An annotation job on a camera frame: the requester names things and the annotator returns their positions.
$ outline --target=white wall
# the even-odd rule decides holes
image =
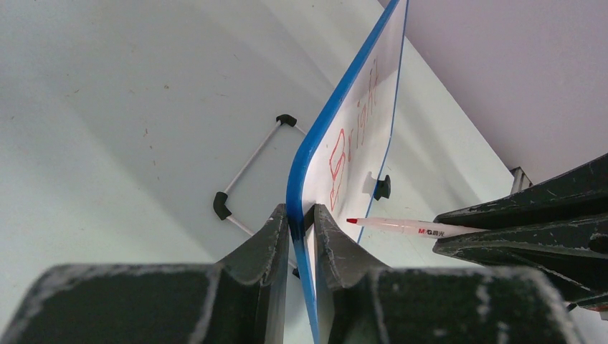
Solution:
[[[410,0],[406,29],[507,167],[533,183],[608,152],[607,33],[605,0]]]

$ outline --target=pen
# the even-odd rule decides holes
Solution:
[[[402,234],[419,235],[421,237],[441,239],[455,237],[457,235],[477,233],[486,229],[470,228],[464,226],[453,226],[450,224],[436,224],[433,222],[401,219],[383,219],[379,217],[368,217],[366,219],[346,219],[350,224],[359,226],[371,226],[379,229],[388,229]]]

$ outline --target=pen label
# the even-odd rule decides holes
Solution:
[[[418,228],[418,234],[434,235],[436,237],[443,237],[444,231],[432,231],[430,229]]]

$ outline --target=black plastic foot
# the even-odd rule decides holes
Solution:
[[[298,120],[296,120],[292,115],[288,115],[286,113],[277,116],[277,122],[279,121],[281,122],[281,125],[286,124],[290,127],[293,127],[298,122]]]
[[[215,194],[213,199],[213,210],[220,220],[224,221],[228,216],[232,215],[232,212],[226,207],[226,201],[228,200],[228,194],[218,192]]]
[[[391,196],[391,177],[387,174],[383,181],[378,180],[376,183],[376,190],[374,191],[374,198],[379,201],[382,197],[385,199]]]

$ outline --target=whiteboard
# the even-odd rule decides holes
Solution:
[[[404,41],[407,0],[393,0],[372,29],[295,155],[287,211],[306,307],[318,340],[314,228],[304,214],[325,204],[342,230],[359,241],[363,229],[346,222],[369,212],[391,140]]]

